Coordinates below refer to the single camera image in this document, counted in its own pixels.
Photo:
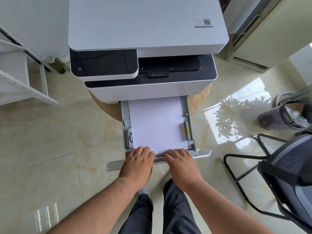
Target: bottle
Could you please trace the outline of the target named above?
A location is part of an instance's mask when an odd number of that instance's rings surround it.
[[[71,62],[70,62],[70,58],[69,58],[69,55],[67,55],[66,53],[61,53],[59,56],[58,56],[59,60],[61,62],[63,62],[67,67],[68,69],[71,68]]]
[[[56,70],[58,73],[60,74],[64,74],[66,72],[65,68],[62,67],[62,65],[60,63],[58,63],[57,61],[55,61],[54,57],[47,57],[46,58],[46,62],[49,63],[49,65]]]

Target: person's left arm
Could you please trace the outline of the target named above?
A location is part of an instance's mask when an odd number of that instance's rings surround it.
[[[109,234],[135,193],[149,181],[155,153],[150,147],[130,151],[119,177],[78,207],[48,234]]]

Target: chair leg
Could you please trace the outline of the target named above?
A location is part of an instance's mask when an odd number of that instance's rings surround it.
[[[287,140],[280,139],[280,138],[277,138],[274,136],[270,136],[270,135],[266,135],[266,134],[258,134],[255,139],[258,142],[258,144],[260,145],[261,149],[264,151],[264,153],[267,156],[270,156],[271,154],[270,154],[269,150],[266,148],[266,146],[264,145],[264,143],[262,142],[261,137],[265,137],[268,139],[272,139],[272,140],[276,140],[276,141],[280,141],[280,142],[284,142],[284,143],[288,142]]]
[[[281,218],[281,219],[285,219],[285,220],[289,220],[287,217],[283,216],[283,215],[279,215],[276,213],[271,213],[271,212],[266,212],[263,210],[258,209],[247,197],[245,191],[243,190],[242,186],[239,183],[239,180],[241,180],[242,178],[244,178],[245,176],[247,176],[249,173],[251,173],[253,170],[255,170],[257,168],[257,165],[252,167],[251,169],[249,169],[247,172],[243,173],[242,175],[240,175],[238,178],[236,178],[236,176],[234,175],[234,173],[232,172],[232,169],[230,168],[230,166],[227,163],[227,158],[228,157],[239,157],[239,158],[250,158],[250,159],[257,159],[257,160],[265,160],[268,158],[268,156],[250,156],[250,155],[240,155],[240,154],[226,154],[223,157],[223,161],[224,161],[224,165],[227,168],[227,170],[229,171],[230,175],[232,176],[232,178],[234,179],[237,187],[239,188],[240,192],[242,193],[242,195],[244,196],[245,200],[248,202],[248,204],[253,207],[256,211],[258,211],[261,214],[265,214],[268,216],[272,216],[272,217],[276,217],[276,218]]]

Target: qr code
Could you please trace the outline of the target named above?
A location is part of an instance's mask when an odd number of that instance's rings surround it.
[[[204,25],[211,25],[210,19],[205,19],[205,20],[204,20]]]

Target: printer logo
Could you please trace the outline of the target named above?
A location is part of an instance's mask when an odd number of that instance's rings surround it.
[[[140,2],[159,2],[159,0],[140,0]]]

